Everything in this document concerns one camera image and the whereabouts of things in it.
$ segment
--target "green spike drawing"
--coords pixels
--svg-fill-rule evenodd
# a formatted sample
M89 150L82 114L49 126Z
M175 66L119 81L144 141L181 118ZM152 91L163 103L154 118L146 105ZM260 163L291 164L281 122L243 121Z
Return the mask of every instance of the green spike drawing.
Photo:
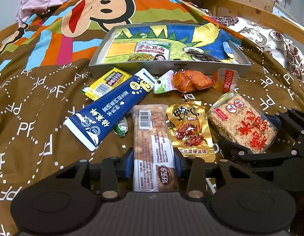
M200 43L200 42L188 42L188 43L185 43L185 44L187 45L187 47L192 47L192 46L195 46L198 43Z
M179 42L182 42L182 43L185 43L185 41L187 41L187 39L189 38L189 36L185 37L185 38L182 38L180 40L178 40Z
M140 35L140 32L139 31L136 31L136 33L131 36L130 38L141 38L142 36Z
M168 36L169 40L177 41L176 33L173 32L170 36Z
M162 32L159 34L157 38L164 38L164 39L166 38L164 29L162 29Z
M148 32L147 38L156 38L156 35L154 34L153 30L151 29L150 32Z
M128 39L128 36L126 36L126 34L122 31L121 34L115 39Z

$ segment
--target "red label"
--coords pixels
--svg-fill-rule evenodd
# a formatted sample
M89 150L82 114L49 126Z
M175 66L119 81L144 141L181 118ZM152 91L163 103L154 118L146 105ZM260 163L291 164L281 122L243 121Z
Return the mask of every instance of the red label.
M215 112L216 112L222 119L224 119L224 120L227 120L227 119L228 119L227 115L226 115L225 113L223 113L223 111L222 111L221 109L216 108L216 109L215 109Z
M222 92L226 93L230 91L232 82L233 82L233 76L234 76L234 72L231 70L226 70L225 71L225 78L224 78L224 83L223 83L223 87L222 87Z

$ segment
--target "blue and white package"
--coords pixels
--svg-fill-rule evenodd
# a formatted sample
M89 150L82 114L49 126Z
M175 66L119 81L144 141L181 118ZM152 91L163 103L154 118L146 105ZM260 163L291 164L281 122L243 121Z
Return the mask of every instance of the blue and white package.
M153 76L143 68L64 123L90 151L94 151L119 120L153 89L154 83Z

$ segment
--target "blanket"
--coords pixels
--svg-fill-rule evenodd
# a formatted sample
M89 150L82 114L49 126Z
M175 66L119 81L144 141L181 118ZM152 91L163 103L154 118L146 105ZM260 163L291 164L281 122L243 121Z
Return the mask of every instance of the blanket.
M81 89L94 81L88 63L109 29L144 22L213 24L215 31L236 37L252 63L247 77L238 79L236 92L266 114L288 107L304 111L304 85L294 75L255 43L183 1L70 0L44 20L33 15L0 50L0 235L18 231L10 205L21 190L76 160L97 163L121 156L133 145L129 116L126 137L110 132L95 152L63 122L91 103ZM164 34L172 33L166 29ZM209 109L220 96L214 88L150 93L140 104L199 100ZM218 135L211 133L216 143ZM293 140L280 133L272 150L292 145Z

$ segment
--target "gold foil pouch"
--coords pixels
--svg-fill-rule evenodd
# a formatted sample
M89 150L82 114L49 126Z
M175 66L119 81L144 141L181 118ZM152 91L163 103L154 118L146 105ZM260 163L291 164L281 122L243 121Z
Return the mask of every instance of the gold foil pouch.
M215 161L205 106L201 101L171 105L167 108L166 114L174 125L169 129L173 147L177 147L184 156L193 155L206 162Z

